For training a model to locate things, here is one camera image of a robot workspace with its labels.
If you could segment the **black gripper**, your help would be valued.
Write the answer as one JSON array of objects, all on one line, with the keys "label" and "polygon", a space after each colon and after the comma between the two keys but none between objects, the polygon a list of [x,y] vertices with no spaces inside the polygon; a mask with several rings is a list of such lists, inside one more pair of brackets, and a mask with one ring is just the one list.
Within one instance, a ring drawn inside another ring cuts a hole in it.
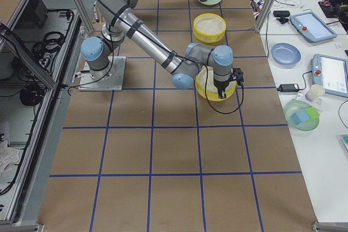
[{"label": "black gripper", "polygon": [[218,77],[213,75],[213,83],[217,88],[219,98],[226,98],[225,89],[229,86],[229,83],[235,81],[239,86],[244,86],[244,73],[240,68],[232,68],[228,79],[218,80]]}]

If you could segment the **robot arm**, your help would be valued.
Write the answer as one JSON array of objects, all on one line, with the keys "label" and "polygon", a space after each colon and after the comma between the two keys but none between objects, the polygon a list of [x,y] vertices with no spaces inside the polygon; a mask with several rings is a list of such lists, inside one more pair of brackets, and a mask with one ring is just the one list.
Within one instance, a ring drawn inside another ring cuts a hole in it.
[{"label": "robot arm", "polygon": [[201,43],[190,43],[185,56],[166,45],[144,22],[136,17],[132,9],[138,0],[96,0],[106,20],[107,33],[116,31],[136,43],[162,68],[172,75],[173,85],[180,90],[191,87],[194,79],[206,65],[213,69],[213,84],[220,99],[225,98],[225,89],[230,82],[244,85],[243,72],[234,68],[233,51],[227,45],[216,47]]}]

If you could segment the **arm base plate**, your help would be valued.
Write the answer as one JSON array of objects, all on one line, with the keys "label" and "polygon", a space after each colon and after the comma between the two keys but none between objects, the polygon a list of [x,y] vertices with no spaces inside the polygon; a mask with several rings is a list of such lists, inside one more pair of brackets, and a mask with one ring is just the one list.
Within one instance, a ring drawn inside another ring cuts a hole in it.
[{"label": "arm base plate", "polygon": [[108,56],[109,65],[101,71],[89,68],[87,62],[80,77],[78,89],[80,91],[122,91],[126,67],[126,57]]}]

